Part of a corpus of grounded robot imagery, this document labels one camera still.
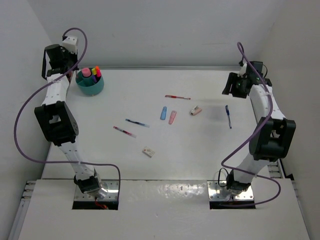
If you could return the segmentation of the blue pen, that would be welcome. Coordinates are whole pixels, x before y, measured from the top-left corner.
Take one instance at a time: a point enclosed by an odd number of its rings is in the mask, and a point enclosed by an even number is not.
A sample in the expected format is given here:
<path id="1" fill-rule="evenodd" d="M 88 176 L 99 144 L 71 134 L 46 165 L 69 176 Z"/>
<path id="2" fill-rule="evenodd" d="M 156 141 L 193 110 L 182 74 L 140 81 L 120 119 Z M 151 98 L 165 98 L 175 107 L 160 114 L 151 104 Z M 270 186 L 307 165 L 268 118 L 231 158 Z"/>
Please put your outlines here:
<path id="1" fill-rule="evenodd" d="M 226 111 L 226 115 L 227 115 L 228 126 L 229 126 L 230 129 L 232 129 L 232 123 L 231 123 L 230 111 L 229 111 L 229 106 L 228 105 L 225 106 L 225 111 Z"/>
<path id="2" fill-rule="evenodd" d="M 139 122 L 139 121 L 131 120 L 131 119 L 128 119 L 128 118 L 126 118 L 125 121 L 127 121 L 129 123 L 133 123 L 133 124 L 139 125 L 139 126 L 142 126 L 142 127 L 150 128 L 150 126 L 148 124 L 142 123 L 142 122 Z"/>

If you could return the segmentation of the pink capped clear tube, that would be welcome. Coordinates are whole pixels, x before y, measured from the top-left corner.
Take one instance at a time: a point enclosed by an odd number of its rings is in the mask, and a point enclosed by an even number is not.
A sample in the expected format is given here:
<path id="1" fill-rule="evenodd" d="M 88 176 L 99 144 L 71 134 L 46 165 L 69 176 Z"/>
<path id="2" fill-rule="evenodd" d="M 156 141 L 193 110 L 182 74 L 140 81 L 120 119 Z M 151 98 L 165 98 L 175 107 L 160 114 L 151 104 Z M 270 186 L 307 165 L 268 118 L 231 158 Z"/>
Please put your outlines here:
<path id="1" fill-rule="evenodd" d="M 84 79 L 89 79 L 92 76 L 92 71 L 89 68 L 83 68 L 81 74 Z"/>

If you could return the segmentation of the pink highlighter black body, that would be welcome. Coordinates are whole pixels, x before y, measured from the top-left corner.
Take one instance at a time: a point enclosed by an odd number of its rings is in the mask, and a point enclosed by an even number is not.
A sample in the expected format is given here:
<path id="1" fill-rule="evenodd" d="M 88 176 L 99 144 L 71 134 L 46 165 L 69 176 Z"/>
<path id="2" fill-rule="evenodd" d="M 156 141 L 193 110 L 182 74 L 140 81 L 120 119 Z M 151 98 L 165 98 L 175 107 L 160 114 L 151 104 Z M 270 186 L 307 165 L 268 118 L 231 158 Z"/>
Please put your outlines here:
<path id="1" fill-rule="evenodd" d="M 101 71 L 100 70 L 96 70 L 97 71 L 97 77 L 100 78 L 101 77 Z"/>

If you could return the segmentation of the red pen top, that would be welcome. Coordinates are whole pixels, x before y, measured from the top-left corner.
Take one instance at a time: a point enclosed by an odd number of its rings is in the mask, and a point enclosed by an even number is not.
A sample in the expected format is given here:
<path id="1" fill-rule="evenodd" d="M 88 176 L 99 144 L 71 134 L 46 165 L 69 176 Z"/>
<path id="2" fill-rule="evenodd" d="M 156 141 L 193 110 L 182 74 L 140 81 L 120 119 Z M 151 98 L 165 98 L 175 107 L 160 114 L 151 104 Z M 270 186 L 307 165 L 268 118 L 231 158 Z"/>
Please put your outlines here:
<path id="1" fill-rule="evenodd" d="M 176 96 L 176 95 L 165 95 L 165 98 L 171 98 L 171 99 L 183 99 L 183 100 L 191 100 L 190 97 L 184 97 L 184 96 Z"/>

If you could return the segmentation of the yellow highlighter black body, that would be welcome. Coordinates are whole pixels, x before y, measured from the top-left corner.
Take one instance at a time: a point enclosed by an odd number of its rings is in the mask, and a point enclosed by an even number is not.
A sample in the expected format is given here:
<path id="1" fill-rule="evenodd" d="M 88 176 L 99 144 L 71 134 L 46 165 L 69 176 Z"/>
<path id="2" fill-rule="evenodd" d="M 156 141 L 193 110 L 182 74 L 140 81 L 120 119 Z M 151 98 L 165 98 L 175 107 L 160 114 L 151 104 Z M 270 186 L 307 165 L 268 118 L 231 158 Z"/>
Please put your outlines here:
<path id="1" fill-rule="evenodd" d="M 92 68 L 91 72 L 92 72 L 93 75 L 97 75 L 97 70 L 95 68 Z"/>

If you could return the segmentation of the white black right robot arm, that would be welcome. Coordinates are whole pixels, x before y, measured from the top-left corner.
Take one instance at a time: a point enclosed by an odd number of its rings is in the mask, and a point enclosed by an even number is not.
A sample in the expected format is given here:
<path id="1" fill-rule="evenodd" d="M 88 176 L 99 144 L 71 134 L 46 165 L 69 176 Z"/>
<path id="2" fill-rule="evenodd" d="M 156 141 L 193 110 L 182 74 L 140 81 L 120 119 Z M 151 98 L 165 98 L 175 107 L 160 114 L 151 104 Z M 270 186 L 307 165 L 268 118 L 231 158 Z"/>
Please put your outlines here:
<path id="1" fill-rule="evenodd" d="M 257 121 L 254 136 L 248 142 L 248 154 L 226 179 L 226 189 L 233 195 L 245 192 L 252 180 L 269 163 L 288 154 L 296 123 L 285 117 L 273 96 L 272 83 L 262 78 L 261 61 L 244 63 L 238 73 L 228 76 L 224 95 L 249 98 Z"/>

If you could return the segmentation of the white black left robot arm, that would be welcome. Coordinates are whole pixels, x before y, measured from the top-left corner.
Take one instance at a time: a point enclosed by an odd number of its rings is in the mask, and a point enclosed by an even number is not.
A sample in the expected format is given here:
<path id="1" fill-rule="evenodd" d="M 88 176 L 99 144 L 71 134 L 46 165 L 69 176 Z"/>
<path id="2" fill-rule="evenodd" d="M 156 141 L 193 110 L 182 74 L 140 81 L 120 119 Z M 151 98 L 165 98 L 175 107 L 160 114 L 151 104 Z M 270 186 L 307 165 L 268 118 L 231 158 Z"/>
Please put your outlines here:
<path id="1" fill-rule="evenodd" d="M 78 146 L 78 124 L 66 103 L 73 72 L 67 71 L 77 62 L 77 54 L 59 44 L 44 49 L 51 69 L 44 70 L 50 86 L 41 106 L 34 109 L 36 119 L 47 141 L 57 146 L 71 164 L 74 183 L 83 194 L 98 198 L 102 183 L 94 167 L 84 163 Z"/>

